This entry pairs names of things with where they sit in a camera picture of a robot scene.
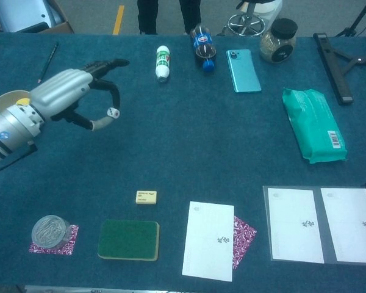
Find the blue table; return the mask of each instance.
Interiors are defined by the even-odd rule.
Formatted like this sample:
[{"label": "blue table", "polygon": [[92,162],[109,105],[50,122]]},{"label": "blue table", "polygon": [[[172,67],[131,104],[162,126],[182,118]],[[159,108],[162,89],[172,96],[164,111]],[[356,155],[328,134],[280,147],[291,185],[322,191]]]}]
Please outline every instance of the blue table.
[{"label": "blue table", "polygon": [[[39,151],[0,172],[0,283],[192,292],[366,292],[366,266],[270,261],[263,185],[358,186],[366,182],[366,67],[347,76],[354,104],[339,106],[312,38],[273,65],[258,38],[215,37],[217,69],[195,65],[188,36],[0,34],[0,95],[31,90],[54,46],[46,78],[94,60],[125,58],[106,79],[121,92],[121,117],[90,132],[65,121],[44,125]],[[333,45],[364,55],[366,38]],[[156,49],[171,50],[171,74],[159,84]],[[227,49],[252,50],[261,93],[236,94]],[[324,93],[344,136],[348,160],[310,165],[301,157],[282,104],[284,87]],[[108,93],[93,91],[79,113],[99,118]],[[137,206],[137,190],[156,190],[155,206]],[[189,201],[231,204],[257,229],[233,282],[182,276]],[[72,256],[29,253],[31,229],[56,214],[80,226]],[[105,219],[160,224],[156,262],[106,261],[96,253]]]}]

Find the white paper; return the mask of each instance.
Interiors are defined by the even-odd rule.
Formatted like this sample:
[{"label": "white paper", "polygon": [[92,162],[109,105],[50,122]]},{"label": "white paper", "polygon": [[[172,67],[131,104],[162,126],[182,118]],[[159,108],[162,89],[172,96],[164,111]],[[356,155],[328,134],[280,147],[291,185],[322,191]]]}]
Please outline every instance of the white paper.
[{"label": "white paper", "polygon": [[268,189],[273,259],[324,263],[313,191]]},{"label": "white paper", "polygon": [[366,262],[366,189],[321,188],[336,259]]},{"label": "white paper", "polygon": [[182,274],[232,281],[234,207],[190,202]]}]

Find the pepsi bottle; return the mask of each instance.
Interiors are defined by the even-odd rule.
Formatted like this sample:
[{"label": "pepsi bottle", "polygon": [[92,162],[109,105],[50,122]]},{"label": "pepsi bottle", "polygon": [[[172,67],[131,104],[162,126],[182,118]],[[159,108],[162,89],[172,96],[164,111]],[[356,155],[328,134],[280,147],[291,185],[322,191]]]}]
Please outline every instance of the pepsi bottle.
[{"label": "pepsi bottle", "polygon": [[215,47],[210,35],[210,30],[202,25],[197,25],[190,33],[197,61],[206,72],[214,70]]}]

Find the person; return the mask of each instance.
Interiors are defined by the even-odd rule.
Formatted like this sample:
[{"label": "person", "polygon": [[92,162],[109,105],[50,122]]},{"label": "person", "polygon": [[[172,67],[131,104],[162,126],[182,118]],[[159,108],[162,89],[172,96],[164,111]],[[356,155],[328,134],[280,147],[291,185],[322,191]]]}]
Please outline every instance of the person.
[{"label": "person", "polygon": [[[183,15],[184,30],[187,34],[201,23],[201,0],[179,0]],[[159,10],[158,0],[137,0],[138,25],[141,34],[154,35]]]}]

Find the floor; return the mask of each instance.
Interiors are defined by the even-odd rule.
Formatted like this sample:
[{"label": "floor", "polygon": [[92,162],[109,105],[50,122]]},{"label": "floor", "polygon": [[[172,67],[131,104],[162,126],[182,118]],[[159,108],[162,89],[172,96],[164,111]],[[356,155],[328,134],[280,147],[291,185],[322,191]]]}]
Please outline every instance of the floor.
[{"label": "floor", "polygon": [[[138,34],[137,1],[135,0],[56,0],[77,34],[112,34],[118,8],[124,6],[119,34]],[[238,0],[202,0],[203,24],[213,34],[221,32],[228,18],[235,14]],[[311,37],[315,32],[335,36],[352,25],[366,5],[366,0],[283,0],[281,17],[298,24],[297,36]],[[366,15],[357,27],[360,33],[366,26]],[[157,19],[159,34],[184,33],[178,0],[159,0]],[[0,293],[19,293],[15,286],[0,286]]]}]

